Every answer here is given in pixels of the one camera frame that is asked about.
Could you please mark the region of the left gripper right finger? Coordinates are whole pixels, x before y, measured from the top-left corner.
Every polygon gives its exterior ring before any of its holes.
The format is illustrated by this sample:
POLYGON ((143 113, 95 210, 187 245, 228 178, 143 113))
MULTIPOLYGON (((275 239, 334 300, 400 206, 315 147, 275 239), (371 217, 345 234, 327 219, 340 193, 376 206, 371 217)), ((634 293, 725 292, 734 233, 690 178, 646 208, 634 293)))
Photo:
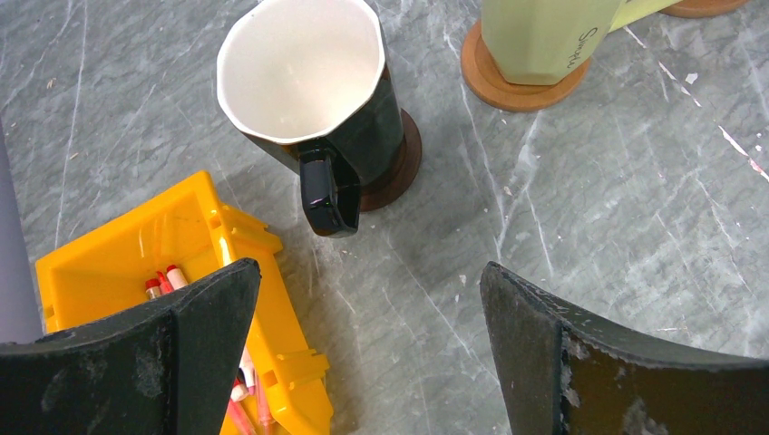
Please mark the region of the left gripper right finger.
POLYGON ((768 363, 638 332, 490 262, 480 294, 515 434, 765 434, 768 363))

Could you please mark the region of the dark brown wooden coaster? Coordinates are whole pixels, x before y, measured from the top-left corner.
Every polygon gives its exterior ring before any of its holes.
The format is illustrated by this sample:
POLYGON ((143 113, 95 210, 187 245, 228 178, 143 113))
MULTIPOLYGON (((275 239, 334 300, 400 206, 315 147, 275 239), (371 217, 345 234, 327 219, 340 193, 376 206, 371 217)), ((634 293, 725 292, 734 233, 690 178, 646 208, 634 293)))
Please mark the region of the dark brown wooden coaster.
POLYGON ((399 199, 414 182, 423 155, 420 131, 411 115, 401 109, 404 138, 391 167, 362 189, 360 211, 371 212, 399 199))

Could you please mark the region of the green mug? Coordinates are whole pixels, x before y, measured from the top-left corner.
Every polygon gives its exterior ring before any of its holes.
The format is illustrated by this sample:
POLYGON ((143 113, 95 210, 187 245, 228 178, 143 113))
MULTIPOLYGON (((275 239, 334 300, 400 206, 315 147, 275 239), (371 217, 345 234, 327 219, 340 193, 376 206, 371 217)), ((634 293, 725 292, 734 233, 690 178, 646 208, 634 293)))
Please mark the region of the green mug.
POLYGON ((487 0, 482 39, 506 82, 552 85, 580 67, 607 33, 674 0, 487 0))

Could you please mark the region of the black mug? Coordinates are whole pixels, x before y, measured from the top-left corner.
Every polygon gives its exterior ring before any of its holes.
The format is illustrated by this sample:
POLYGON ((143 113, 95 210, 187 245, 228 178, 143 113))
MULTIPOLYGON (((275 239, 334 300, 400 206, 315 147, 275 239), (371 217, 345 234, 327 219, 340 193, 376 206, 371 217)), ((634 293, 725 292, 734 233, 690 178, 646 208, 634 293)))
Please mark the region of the black mug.
POLYGON ((298 175, 321 237, 358 229, 364 186, 404 138, 379 18, 363 1, 271 0, 229 30, 217 97, 247 139, 298 175))

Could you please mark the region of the light wooden coaster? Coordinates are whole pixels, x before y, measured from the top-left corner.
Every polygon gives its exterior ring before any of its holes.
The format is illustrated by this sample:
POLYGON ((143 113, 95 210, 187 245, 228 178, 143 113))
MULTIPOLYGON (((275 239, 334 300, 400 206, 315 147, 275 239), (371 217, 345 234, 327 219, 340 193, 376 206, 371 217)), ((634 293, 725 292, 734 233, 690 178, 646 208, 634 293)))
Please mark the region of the light wooden coaster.
POLYGON ((506 82, 482 39, 478 20, 462 45, 462 77, 470 90, 494 108, 511 112, 532 112, 550 107, 570 96, 586 75, 588 59, 575 72, 553 85, 523 85, 506 82))
POLYGON ((661 14, 679 18, 706 18, 733 12, 748 0, 683 0, 660 10, 661 14))

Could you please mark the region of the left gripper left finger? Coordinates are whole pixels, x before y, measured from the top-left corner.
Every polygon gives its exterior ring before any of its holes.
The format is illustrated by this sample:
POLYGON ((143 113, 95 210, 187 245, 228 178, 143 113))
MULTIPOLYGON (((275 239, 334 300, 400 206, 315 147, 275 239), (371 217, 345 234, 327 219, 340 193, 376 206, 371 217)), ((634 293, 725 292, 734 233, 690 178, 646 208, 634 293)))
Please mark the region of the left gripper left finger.
POLYGON ((169 295, 1 347, 4 434, 217 434, 261 274, 242 258, 169 295))

